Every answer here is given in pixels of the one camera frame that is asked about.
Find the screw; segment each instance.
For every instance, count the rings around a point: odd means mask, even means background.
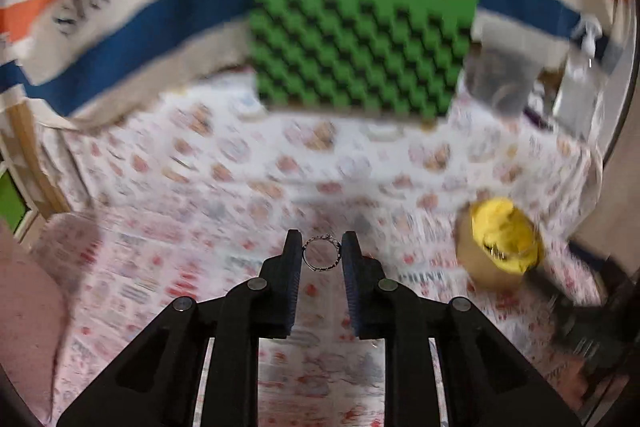
[[[178,312],[185,312],[189,308],[191,308],[192,304],[193,299],[191,299],[190,297],[178,297],[174,301],[174,310]]]
[[[471,301],[465,297],[456,297],[452,304],[459,312],[468,312],[471,309]]]
[[[263,288],[267,288],[267,281],[262,277],[254,277],[253,279],[249,279],[246,282],[246,285],[249,286],[250,290],[262,290]]]
[[[398,288],[398,283],[391,279],[380,279],[378,281],[378,288],[384,292],[392,292]]]

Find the metal ring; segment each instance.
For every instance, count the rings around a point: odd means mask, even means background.
[[[335,259],[335,262],[331,266],[325,266],[321,268],[321,267],[312,265],[311,263],[309,263],[309,261],[306,260],[306,247],[308,246],[309,243],[312,243],[314,241],[328,241],[329,243],[334,245],[335,251],[337,253],[337,258]],[[342,252],[340,251],[340,242],[338,242],[338,240],[335,237],[329,235],[328,233],[310,237],[309,239],[306,240],[306,243],[302,246],[302,261],[304,261],[305,264],[314,272],[326,272],[327,270],[331,270],[336,266],[338,266],[338,264],[340,264],[340,259],[342,259]]]

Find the yellow object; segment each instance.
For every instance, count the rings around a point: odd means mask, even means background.
[[[513,201],[494,198],[474,203],[470,215],[476,245],[499,269],[522,275],[542,260],[540,235]]]

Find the tan container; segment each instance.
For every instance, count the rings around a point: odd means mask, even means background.
[[[456,256],[459,263],[468,272],[469,277],[482,289],[508,291],[516,289],[523,273],[512,273],[499,267],[500,262],[492,258],[486,249],[480,247],[473,236],[470,208],[460,213],[456,224]]]

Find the green panel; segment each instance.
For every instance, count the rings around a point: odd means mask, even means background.
[[[263,102],[445,114],[478,0],[255,0]]]
[[[15,232],[27,210],[28,207],[15,187],[11,174],[5,171],[0,176],[0,217],[3,217],[12,232]]]

